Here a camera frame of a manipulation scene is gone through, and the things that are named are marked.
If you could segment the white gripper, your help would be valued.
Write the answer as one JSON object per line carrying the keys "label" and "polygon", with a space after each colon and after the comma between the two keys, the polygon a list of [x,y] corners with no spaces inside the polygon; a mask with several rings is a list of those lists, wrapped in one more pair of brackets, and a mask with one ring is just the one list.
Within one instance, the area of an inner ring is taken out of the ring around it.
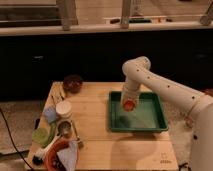
{"label": "white gripper", "polygon": [[137,103],[140,93],[140,84],[134,80],[126,79],[121,93],[121,102],[127,102],[128,100]]}

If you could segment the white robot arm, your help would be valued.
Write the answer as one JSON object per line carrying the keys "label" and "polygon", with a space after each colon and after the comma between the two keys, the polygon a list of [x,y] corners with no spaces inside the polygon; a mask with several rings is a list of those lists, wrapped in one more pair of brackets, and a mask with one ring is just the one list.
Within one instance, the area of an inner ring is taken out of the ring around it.
{"label": "white robot arm", "polygon": [[132,111],[138,104],[140,86],[183,109],[194,123],[189,171],[213,171],[213,97],[150,71],[151,62],[137,57],[122,65],[125,83],[121,105]]}

